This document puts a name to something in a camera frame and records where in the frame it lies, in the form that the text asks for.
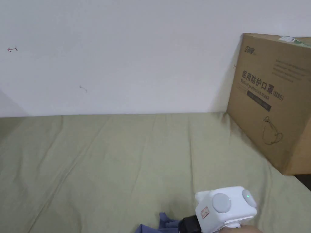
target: white handheld device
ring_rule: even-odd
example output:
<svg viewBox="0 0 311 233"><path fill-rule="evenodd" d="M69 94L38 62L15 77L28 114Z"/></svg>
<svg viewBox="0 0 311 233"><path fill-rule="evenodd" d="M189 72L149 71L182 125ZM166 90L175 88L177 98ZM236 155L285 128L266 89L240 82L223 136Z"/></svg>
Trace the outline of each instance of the white handheld device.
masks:
<svg viewBox="0 0 311 233"><path fill-rule="evenodd" d="M256 202L241 186L198 192L195 209L202 233L212 233L224 227L236 228L255 217Z"/></svg>

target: printed label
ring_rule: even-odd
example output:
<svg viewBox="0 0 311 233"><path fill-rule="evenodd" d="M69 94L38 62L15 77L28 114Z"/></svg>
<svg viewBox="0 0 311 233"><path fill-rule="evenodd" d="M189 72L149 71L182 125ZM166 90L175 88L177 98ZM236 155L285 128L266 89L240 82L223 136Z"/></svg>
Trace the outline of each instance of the printed label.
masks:
<svg viewBox="0 0 311 233"><path fill-rule="evenodd" d="M209 213L208 207L206 206L204 210L201 211L202 218L205 218Z"/></svg>
<svg viewBox="0 0 311 233"><path fill-rule="evenodd" d="M294 42L295 38L291 37L291 36L281 36L281 38L279 40L283 40L283 41L286 41L286 42Z"/></svg>

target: bed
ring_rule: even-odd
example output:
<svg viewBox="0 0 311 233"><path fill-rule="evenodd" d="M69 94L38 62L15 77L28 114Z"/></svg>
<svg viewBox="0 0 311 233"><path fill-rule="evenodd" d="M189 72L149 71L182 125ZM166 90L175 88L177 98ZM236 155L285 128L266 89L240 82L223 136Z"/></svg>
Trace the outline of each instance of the bed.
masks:
<svg viewBox="0 0 311 233"><path fill-rule="evenodd" d="M310 232L311 192L226 113L0 119L0 232L134 232L194 214L198 191L241 185L250 224Z"/></svg>

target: red pen mark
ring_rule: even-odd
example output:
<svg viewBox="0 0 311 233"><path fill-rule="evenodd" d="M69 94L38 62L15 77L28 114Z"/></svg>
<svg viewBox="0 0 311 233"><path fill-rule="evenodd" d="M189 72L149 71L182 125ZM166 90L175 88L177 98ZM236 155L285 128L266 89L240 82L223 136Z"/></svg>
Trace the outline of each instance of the red pen mark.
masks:
<svg viewBox="0 0 311 233"><path fill-rule="evenodd" d="M16 50L16 51L17 51L17 48L16 48L16 46L15 46L15 48L10 48L10 47L9 47L7 50L8 50L9 52L12 52L11 50Z"/></svg>

